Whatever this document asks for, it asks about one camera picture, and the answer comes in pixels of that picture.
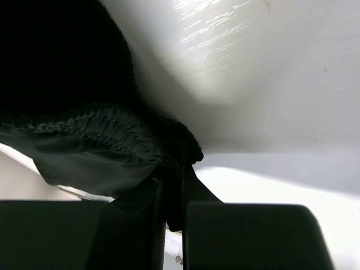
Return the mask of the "black shorts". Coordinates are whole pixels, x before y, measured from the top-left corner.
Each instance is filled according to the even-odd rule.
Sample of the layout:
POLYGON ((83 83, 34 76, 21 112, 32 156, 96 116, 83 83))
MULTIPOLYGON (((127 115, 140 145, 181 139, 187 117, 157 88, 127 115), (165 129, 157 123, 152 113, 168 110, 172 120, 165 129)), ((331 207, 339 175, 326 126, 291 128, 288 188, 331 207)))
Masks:
POLYGON ((140 94, 131 52, 100 1, 1 2, 1 143, 44 180, 117 198, 165 172, 165 220, 183 230, 193 134, 140 94))

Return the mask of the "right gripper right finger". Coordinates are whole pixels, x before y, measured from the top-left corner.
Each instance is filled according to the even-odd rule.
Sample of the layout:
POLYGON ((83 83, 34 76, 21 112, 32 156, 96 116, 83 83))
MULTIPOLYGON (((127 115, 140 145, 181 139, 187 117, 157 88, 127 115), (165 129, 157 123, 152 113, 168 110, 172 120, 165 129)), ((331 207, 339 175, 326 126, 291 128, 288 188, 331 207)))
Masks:
POLYGON ((320 226, 303 205, 221 202, 185 168, 184 269, 333 269, 320 226))

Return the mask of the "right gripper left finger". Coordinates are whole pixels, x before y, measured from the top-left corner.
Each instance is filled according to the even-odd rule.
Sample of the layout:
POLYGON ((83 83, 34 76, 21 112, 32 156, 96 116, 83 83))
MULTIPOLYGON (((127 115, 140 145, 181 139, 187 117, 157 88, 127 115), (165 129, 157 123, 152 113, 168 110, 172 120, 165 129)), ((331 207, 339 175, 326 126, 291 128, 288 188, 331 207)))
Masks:
POLYGON ((2 269, 162 269, 163 184, 113 202, 2 201, 2 269))

